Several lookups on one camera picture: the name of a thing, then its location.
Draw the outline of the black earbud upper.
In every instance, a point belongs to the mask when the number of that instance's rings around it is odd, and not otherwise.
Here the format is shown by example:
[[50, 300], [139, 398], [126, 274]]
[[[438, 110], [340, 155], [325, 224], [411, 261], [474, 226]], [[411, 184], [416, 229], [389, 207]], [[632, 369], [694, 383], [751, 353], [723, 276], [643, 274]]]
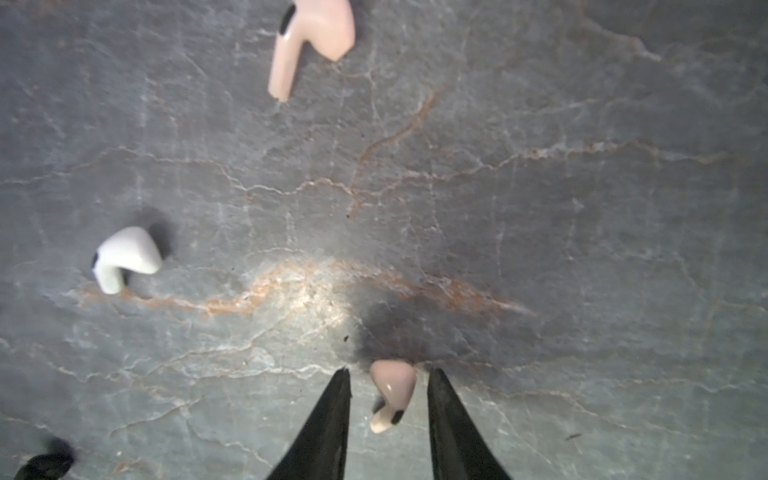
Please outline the black earbud upper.
[[29, 459], [15, 474], [14, 480], [60, 480], [76, 461], [73, 454], [46, 453]]

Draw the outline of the pink earbud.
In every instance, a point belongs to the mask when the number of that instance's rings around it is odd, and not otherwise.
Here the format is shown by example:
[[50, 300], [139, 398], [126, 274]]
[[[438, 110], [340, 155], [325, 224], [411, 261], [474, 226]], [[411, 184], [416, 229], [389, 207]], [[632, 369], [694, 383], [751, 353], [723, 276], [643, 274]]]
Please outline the pink earbud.
[[417, 375], [410, 363], [392, 359], [375, 361], [370, 375], [384, 401], [370, 421], [371, 430], [379, 434], [402, 419], [413, 396]]
[[289, 99], [305, 43], [326, 59], [337, 62], [353, 48], [355, 41], [355, 20], [348, 0], [293, 1], [275, 37], [269, 94], [280, 102]]

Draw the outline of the white earbud upper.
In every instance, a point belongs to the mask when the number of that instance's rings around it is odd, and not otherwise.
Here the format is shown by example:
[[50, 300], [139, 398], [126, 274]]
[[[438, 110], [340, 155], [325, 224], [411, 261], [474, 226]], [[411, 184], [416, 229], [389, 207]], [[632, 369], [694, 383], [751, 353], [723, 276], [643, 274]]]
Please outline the white earbud upper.
[[103, 293], [114, 295], [125, 287], [122, 271], [152, 275], [162, 266], [159, 249], [147, 230], [126, 227], [104, 240], [96, 249], [92, 271]]

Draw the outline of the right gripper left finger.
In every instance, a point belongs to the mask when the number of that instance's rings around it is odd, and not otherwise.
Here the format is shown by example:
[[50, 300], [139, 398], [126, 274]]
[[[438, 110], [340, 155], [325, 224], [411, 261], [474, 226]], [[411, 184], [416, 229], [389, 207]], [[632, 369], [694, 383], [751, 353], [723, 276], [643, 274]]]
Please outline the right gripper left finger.
[[268, 479], [343, 479], [351, 398], [350, 372], [341, 368]]

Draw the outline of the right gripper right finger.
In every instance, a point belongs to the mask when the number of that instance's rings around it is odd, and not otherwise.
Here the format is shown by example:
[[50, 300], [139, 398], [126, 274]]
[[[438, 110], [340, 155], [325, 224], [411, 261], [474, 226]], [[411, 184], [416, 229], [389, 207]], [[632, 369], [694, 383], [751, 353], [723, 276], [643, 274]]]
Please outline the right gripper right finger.
[[434, 479], [512, 479], [491, 453], [440, 368], [430, 372], [427, 398]]

